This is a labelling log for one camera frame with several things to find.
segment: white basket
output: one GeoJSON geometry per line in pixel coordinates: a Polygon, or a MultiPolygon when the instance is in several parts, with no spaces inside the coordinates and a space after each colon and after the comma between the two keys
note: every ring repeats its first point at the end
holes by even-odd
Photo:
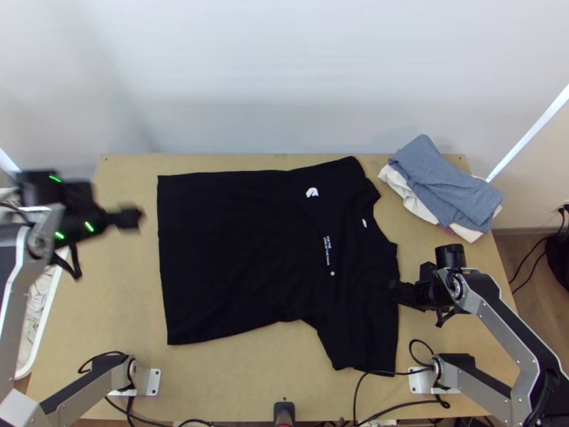
{"type": "MultiPolygon", "coordinates": [[[[67,258],[67,254],[69,252],[68,248],[62,249],[58,251],[58,254],[61,258],[67,258]]],[[[16,370],[16,379],[24,378],[26,375],[32,372],[33,363],[36,361],[36,357],[38,355],[38,349],[40,347],[41,338],[43,336],[43,331],[46,330],[46,323],[48,321],[49,312],[51,310],[51,305],[53,304],[53,299],[55,298],[55,292],[58,289],[58,283],[61,278],[61,272],[63,269],[61,267],[57,267],[53,272],[53,277],[51,279],[50,289],[48,296],[46,298],[46,304],[43,306],[43,311],[41,313],[40,322],[38,325],[38,329],[36,331],[36,338],[33,341],[30,356],[27,362],[20,368],[16,370]]]]}

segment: black cable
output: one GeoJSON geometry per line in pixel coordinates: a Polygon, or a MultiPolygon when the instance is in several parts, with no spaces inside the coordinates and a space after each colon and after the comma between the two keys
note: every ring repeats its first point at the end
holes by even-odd
{"type": "Polygon", "coordinates": [[[432,371],[432,367],[430,366],[428,368],[418,369],[417,371],[409,371],[409,372],[391,372],[391,371],[368,371],[368,372],[364,372],[362,374],[362,376],[360,376],[360,379],[358,380],[358,383],[356,385],[356,390],[353,393],[353,406],[352,406],[353,424],[355,426],[359,426],[359,424],[357,424],[358,419],[356,417],[356,403],[358,400],[358,391],[360,389],[361,382],[363,381],[364,378],[366,378],[366,376],[368,376],[369,374],[413,375],[413,374],[418,374],[419,372],[425,372],[425,371],[432,371]]]}
{"type": "Polygon", "coordinates": [[[118,351],[113,351],[113,352],[105,352],[105,353],[101,353],[98,354],[97,356],[93,356],[90,359],[88,359],[84,364],[82,364],[79,369],[77,370],[78,374],[86,374],[88,372],[91,372],[91,368],[89,369],[85,369],[85,367],[91,363],[93,360],[95,360],[98,357],[103,357],[103,356],[126,356],[126,353],[123,352],[118,352],[118,351]]]}
{"type": "Polygon", "coordinates": [[[413,401],[413,402],[405,402],[404,404],[398,404],[398,405],[394,405],[391,406],[390,408],[387,408],[381,412],[375,413],[372,416],[369,416],[368,418],[366,418],[365,420],[363,420],[360,423],[355,423],[354,425],[357,426],[361,426],[362,424],[365,424],[371,420],[374,420],[376,418],[379,418],[382,415],[385,415],[388,412],[394,411],[396,409],[400,409],[400,408],[405,408],[407,406],[415,406],[415,405],[425,405],[425,404],[439,404],[441,405],[443,408],[448,409],[450,408],[450,403],[442,400],[438,394],[435,394],[435,400],[430,400],[430,401],[413,401]]]}
{"type": "Polygon", "coordinates": [[[494,425],[494,423],[492,423],[492,421],[490,421],[490,418],[488,418],[487,416],[484,416],[484,419],[486,420],[486,422],[490,425],[490,427],[496,427],[494,425]]]}
{"type": "Polygon", "coordinates": [[[17,208],[14,205],[11,205],[10,203],[4,203],[3,201],[0,201],[0,206],[6,209],[10,209],[11,211],[16,212],[19,216],[21,216],[24,221],[30,226],[33,225],[33,223],[29,220],[28,216],[26,215],[26,212],[22,211],[20,208],[17,208]]]}
{"type": "Polygon", "coordinates": [[[422,367],[432,367],[431,364],[428,363],[424,363],[422,361],[420,361],[419,359],[417,359],[417,357],[415,357],[415,355],[413,354],[413,345],[414,343],[418,342],[419,344],[423,344],[425,347],[427,347],[429,349],[429,351],[431,352],[431,356],[433,354],[435,354],[435,352],[432,350],[432,348],[429,346],[429,344],[427,344],[424,341],[421,341],[420,339],[412,339],[409,341],[409,353],[411,354],[411,357],[413,358],[413,360],[418,363],[419,365],[421,365],[422,367]]]}
{"type": "MultiPolygon", "coordinates": [[[[557,230],[557,232],[554,234],[554,236],[557,236],[561,230],[563,230],[563,226],[565,225],[565,209],[564,208],[559,208],[557,210],[557,212],[559,212],[561,214],[562,220],[561,220],[561,226],[559,227],[559,229],[557,230]]],[[[521,262],[518,265],[518,268],[516,269],[516,272],[514,273],[514,276],[508,280],[508,283],[512,283],[517,277],[518,274],[521,270],[521,266],[526,262],[526,260],[528,259],[528,257],[535,251],[535,249],[539,246],[539,244],[543,241],[546,241],[548,238],[550,238],[551,235],[546,236],[544,238],[541,238],[540,240],[538,240],[538,242],[533,245],[532,249],[526,254],[526,256],[524,256],[521,260],[521,262]]]]}
{"type": "Polygon", "coordinates": [[[130,418],[130,414],[132,412],[132,405],[134,404],[134,396],[129,396],[129,401],[127,403],[127,423],[130,427],[136,427],[130,418]]]}
{"type": "MultiPolygon", "coordinates": [[[[121,408],[120,406],[118,406],[115,402],[113,402],[111,399],[109,399],[107,396],[105,396],[105,400],[107,401],[107,403],[112,406],[113,408],[115,408],[117,411],[119,411],[120,413],[123,413],[124,415],[126,415],[127,417],[132,418],[133,420],[136,421],[140,421],[141,423],[144,424],[148,424],[150,426],[156,426],[156,427],[171,427],[171,426],[167,426],[166,424],[161,424],[161,423],[157,423],[154,421],[150,421],[150,420],[146,420],[144,418],[140,418],[139,416],[134,415],[132,412],[127,412],[126,410],[124,410],[123,408],[121,408]]],[[[188,420],[185,420],[184,422],[182,422],[180,424],[180,426],[187,424],[187,423],[202,423],[208,427],[213,427],[214,425],[212,423],[209,423],[207,421],[201,420],[199,418],[190,418],[188,420]]]]}
{"type": "Polygon", "coordinates": [[[538,259],[536,260],[536,262],[533,263],[533,267],[532,267],[532,269],[531,269],[531,273],[529,273],[529,276],[528,276],[528,278],[526,279],[526,281],[523,282],[521,285],[519,285],[516,289],[514,289],[514,291],[511,293],[512,295],[515,294],[516,292],[518,292],[521,288],[523,288],[523,287],[526,285],[527,282],[530,281],[531,276],[533,276],[533,272],[536,271],[536,267],[538,266],[539,261],[541,260],[541,258],[543,258],[543,256],[544,256],[545,254],[546,254],[546,253],[544,252],[544,253],[542,253],[541,255],[539,255],[539,257],[538,257],[538,259]]]}

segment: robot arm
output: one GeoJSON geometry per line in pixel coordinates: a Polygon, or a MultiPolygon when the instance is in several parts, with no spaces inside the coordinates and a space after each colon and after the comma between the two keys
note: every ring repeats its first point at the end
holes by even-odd
{"type": "Polygon", "coordinates": [[[421,280],[405,289],[405,304],[437,311],[439,327],[454,314],[476,315],[520,371],[509,386],[476,368],[469,354],[435,354],[433,373],[423,374],[431,376],[429,391],[417,392],[431,392],[435,384],[457,389],[510,426],[565,425],[569,379],[555,353],[501,299],[500,287],[492,277],[465,267],[462,245],[436,251],[437,266],[422,265],[421,280]]]}
{"type": "Polygon", "coordinates": [[[158,391],[160,371],[138,367],[134,356],[122,353],[95,357],[85,375],[40,403],[14,389],[29,288],[54,262],[55,248],[100,234],[111,223],[137,228],[142,214],[137,209],[108,214],[92,200],[87,183],[71,184],[84,190],[74,195],[70,187],[54,187],[64,183],[50,176],[57,178],[54,172],[21,175],[23,204],[39,206],[14,209],[14,218],[0,223],[0,426],[67,427],[113,390],[125,396],[155,396],[158,391]]]}

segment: white wall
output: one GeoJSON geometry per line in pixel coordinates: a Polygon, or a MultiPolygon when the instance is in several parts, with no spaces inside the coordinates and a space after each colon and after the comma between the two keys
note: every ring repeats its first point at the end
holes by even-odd
{"type": "Polygon", "coordinates": [[[4,0],[0,146],[393,152],[419,133],[485,176],[569,81],[569,2],[4,0]]]}
{"type": "Polygon", "coordinates": [[[555,208],[569,201],[568,161],[569,104],[565,104],[492,181],[507,195],[493,227],[559,227],[561,216],[555,208]]]}

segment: white logo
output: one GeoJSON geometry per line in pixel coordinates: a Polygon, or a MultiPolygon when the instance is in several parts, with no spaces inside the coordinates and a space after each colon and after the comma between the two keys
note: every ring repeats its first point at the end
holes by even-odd
{"type": "Polygon", "coordinates": [[[307,190],[307,197],[318,197],[318,189],[316,187],[310,187],[307,190]]]}

